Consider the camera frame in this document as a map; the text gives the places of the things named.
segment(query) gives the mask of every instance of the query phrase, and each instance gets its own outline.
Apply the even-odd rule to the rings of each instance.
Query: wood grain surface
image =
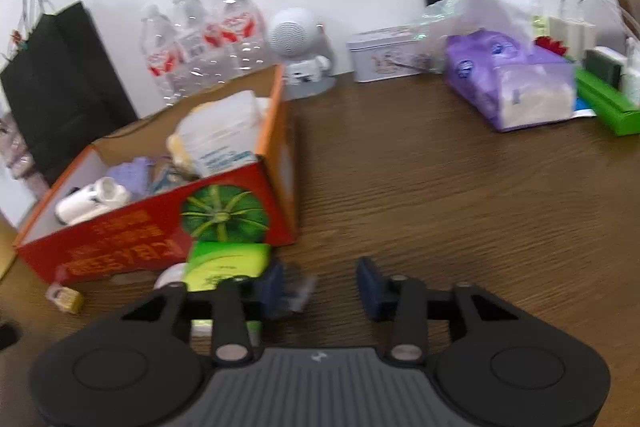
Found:
[[[300,216],[278,249],[320,276],[296,320],[270,343],[362,345],[383,337],[360,309],[354,262],[446,289],[476,282],[598,350],[612,388],[597,425],[640,425],[640,143],[595,119],[498,134],[437,76],[355,84],[295,103]],[[151,286],[79,285],[78,317],[45,302],[18,261],[0,284],[0,313],[24,336],[0,353],[0,424],[41,425],[26,388],[31,361]],[[440,325],[433,349],[446,345]]]

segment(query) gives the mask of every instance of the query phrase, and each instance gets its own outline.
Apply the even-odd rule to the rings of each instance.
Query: purple tissue package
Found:
[[[499,32],[447,39],[447,80],[498,131],[568,120],[575,68],[565,58]]]

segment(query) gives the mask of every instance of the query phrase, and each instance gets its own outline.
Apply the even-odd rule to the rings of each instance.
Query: plastic bottle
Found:
[[[142,24],[140,49],[146,67],[154,76],[164,103],[172,105],[180,98],[175,86],[175,70],[180,66],[180,54],[175,43],[174,26],[155,4],[143,10]]]
[[[220,26],[200,0],[172,0],[174,27],[185,67],[176,79],[180,92],[190,95],[234,76],[234,64],[220,35]]]
[[[222,17],[222,37],[232,47],[239,74],[273,64],[262,15],[251,0],[216,0],[216,8]]]

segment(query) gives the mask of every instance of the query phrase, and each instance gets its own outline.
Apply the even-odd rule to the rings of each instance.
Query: white box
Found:
[[[418,74],[412,64],[418,55],[418,42],[409,26],[395,26],[357,33],[348,42],[355,69],[356,82],[372,82]]]

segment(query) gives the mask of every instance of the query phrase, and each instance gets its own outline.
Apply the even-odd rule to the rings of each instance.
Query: open box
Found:
[[[136,156],[166,155],[166,138],[193,108],[247,89],[270,98],[254,162],[74,226],[65,227],[57,220],[55,206],[73,188],[95,182],[109,167]],[[290,245],[296,232],[294,144],[283,89],[282,68],[273,66],[203,90],[96,140],[69,165],[21,227],[14,242],[18,255],[44,281],[62,283],[180,263],[194,241],[181,226],[181,206],[195,191],[209,185],[233,185],[251,192],[266,214],[261,241],[274,247]]]

